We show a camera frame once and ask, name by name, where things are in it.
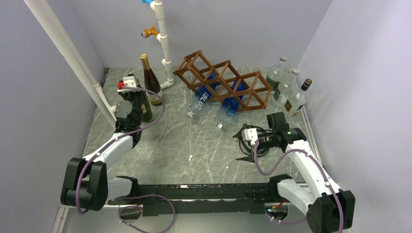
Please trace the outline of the green wine bottle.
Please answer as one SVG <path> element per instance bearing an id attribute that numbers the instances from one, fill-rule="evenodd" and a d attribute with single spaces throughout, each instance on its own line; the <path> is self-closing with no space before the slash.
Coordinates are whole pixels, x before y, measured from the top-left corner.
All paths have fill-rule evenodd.
<path id="1" fill-rule="evenodd" d="M 146 92 L 144 91 L 140 91 L 140 104 L 142 109 L 142 122 L 150 122 L 153 118 L 153 113 Z"/>

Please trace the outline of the dark red wine bottle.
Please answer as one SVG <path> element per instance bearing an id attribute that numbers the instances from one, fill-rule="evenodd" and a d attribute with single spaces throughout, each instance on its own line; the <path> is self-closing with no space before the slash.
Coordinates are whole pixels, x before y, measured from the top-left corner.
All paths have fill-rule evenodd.
<path id="1" fill-rule="evenodd" d="M 154 106 L 160 106 L 162 105 L 161 98 L 163 97 L 160 83 L 157 77 L 155 76 L 153 70 L 150 67 L 147 55 L 142 54 L 140 56 L 140 59 L 141 59 L 142 66 L 143 66 L 145 88 L 160 96 L 158 97 L 154 94 L 148 93 L 147 96 L 148 96 L 149 102 Z"/>

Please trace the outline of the black labelled whisky bottle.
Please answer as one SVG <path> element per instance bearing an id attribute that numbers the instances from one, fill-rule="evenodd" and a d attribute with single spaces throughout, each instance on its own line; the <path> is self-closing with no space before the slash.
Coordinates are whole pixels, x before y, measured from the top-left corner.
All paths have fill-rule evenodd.
<path id="1" fill-rule="evenodd" d="M 293 90 L 287 98 L 284 108 L 291 117 L 296 116 L 306 103 L 306 91 L 312 85 L 312 79 L 306 79 L 299 89 Z"/>

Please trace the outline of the clear white labelled bottle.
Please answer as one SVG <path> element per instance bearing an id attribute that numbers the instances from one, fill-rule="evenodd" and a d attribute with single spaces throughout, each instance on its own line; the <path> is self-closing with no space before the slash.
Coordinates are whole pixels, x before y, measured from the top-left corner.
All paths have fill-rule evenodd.
<path id="1" fill-rule="evenodd" d="M 294 82 L 297 79 L 299 73 L 300 69 L 298 68 L 292 68 L 288 70 L 286 77 L 279 83 L 279 85 L 275 89 L 275 104 L 277 104 L 278 106 L 283 106 L 286 103 L 288 94 L 291 91 L 293 91 Z"/>

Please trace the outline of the blue labelled clear bottle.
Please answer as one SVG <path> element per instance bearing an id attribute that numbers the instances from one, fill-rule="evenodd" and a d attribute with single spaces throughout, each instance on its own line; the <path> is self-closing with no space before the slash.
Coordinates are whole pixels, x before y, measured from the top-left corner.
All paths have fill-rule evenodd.
<path id="1" fill-rule="evenodd" d="M 189 117 L 195 117 L 200 114 L 200 111 L 212 96 L 210 90 L 205 86 L 200 86 L 196 89 L 191 101 L 187 105 Z"/>

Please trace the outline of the round clear glass bottle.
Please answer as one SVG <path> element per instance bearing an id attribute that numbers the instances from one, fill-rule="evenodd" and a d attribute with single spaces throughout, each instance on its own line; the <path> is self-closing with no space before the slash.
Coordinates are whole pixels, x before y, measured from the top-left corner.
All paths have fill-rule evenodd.
<path id="1" fill-rule="evenodd" d="M 269 68 L 266 81 L 275 90 L 280 82 L 286 77 L 285 63 L 287 61 L 287 56 L 280 56 L 277 64 Z"/>

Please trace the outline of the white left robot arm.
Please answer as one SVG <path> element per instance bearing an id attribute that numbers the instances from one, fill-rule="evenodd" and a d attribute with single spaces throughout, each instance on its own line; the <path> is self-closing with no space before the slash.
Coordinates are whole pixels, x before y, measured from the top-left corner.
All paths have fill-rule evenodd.
<path id="1" fill-rule="evenodd" d="M 81 214 L 88 210 L 98 211 L 107 201 L 116 198 L 132 204 L 140 196 L 136 178 L 117 176 L 109 180 L 107 177 L 108 169 L 136 147 L 142 134 L 142 105 L 147 99 L 146 93 L 123 89 L 119 94 L 123 101 L 118 104 L 112 137 L 86 157 L 70 159 L 66 168 L 60 201 L 76 207 Z"/>

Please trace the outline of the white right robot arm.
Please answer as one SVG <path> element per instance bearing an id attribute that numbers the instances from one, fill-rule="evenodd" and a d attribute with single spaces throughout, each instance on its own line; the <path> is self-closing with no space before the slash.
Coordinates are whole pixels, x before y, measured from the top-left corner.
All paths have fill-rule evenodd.
<path id="1" fill-rule="evenodd" d="M 353 224 L 355 196 L 342 190 L 314 157 L 306 136 L 299 128 L 291 128 L 283 112 L 266 116 L 269 129 L 259 134 L 255 126 L 244 124 L 233 136 L 248 144 L 251 154 L 243 160 L 255 164 L 261 175 L 270 176 L 268 196 L 273 201 L 288 200 L 305 215 L 305 222 L 314 233 L 343 232 Z M 258 163 L 258 151 L 280 148 L 283 154 L 274 167 L 265 172 Z M 280 162 L 288 157 L 303 176 L 308 190 L 287 175 L 273 176 Z"/>

